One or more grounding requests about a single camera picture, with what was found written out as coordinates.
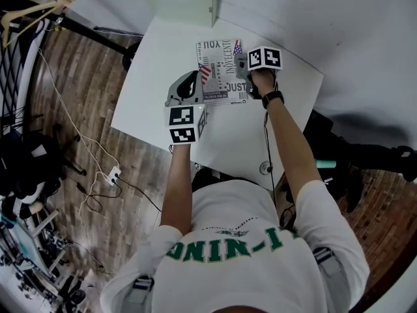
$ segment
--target white table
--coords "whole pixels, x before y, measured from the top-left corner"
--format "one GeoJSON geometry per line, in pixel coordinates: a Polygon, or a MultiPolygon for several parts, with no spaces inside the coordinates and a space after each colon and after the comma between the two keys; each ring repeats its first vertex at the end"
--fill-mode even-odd
{"type": "MultiPolygon", "coordinates": [[[[201,40],[238,38],[244,52],[276,44],[232,23],[217,20],[212,29],[153,19],[132,61],[117,102],[111,126],[144,142],[168,150],[171,136],[164,123],[164,102],[169,86],[183,74],[197,69],[195,43],[201,40]]],[[[303,130],[319,92],[323,75],[282,49],[283,70],[278,83],[285,105],[303,130]]],[[[259,100],[246,104],[210,107],[208,125],[192,146],[191,160],[235,177],[244,177],[272,188],[270,175],[259,166],[268,160],[259,100]]],[[[268,123],[274,180],[283,167],[272,127],[268,123]]]]}

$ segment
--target electrical outlet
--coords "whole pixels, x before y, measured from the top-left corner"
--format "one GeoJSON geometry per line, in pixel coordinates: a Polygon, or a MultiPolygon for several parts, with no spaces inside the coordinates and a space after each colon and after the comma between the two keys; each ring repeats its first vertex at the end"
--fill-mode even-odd
{"type": "Polygon", "coordinates": [[[111,179],[114,179],[114,180],[115,180],[115,182],[116,182],[116,181],[117,181],[117,177],[116,177],[116,175],[117,175],[117,176],[120,176],[121,172],[122,172],[122,171],[120,170],[120,168],[118,168],[118,167],[114,166],[114,167],[113,167],[113,169],[111,170],[110,174],[109,174],[108,179],[106,179],[106,181],[108,182],[108,184],[109,184],[109,185],[111,185],[111,186],[113,186],[113,185],[114,185],[114,183],[113,183],[113,182],[111,182],[111,179]]]}

